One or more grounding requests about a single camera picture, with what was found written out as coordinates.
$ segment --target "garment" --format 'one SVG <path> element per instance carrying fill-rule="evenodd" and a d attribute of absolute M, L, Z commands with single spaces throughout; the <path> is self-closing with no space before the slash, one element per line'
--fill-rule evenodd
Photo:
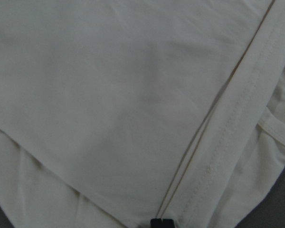
<path fill-rule="evenodd" d="M 285 0 L 1 0 L 0 205 L 234 227 L 285 165 L 283 82 Z"/>

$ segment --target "black object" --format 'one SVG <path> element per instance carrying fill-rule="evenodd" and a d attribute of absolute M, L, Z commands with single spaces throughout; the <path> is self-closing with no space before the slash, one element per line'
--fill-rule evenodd
<path fill-rule="evenodd" d="M 172 219 L 153 218 L 150 221 L 151 228 L 175 228 L 174 221 Z"/>

